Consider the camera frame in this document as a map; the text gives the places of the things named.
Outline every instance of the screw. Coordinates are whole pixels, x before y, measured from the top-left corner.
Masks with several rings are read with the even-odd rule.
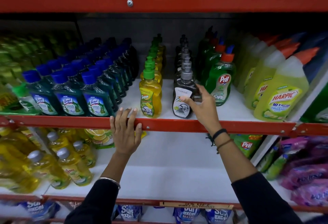
[[[132,0],[128,0],[128,7],[132,7],[133,6],[133,1]]]

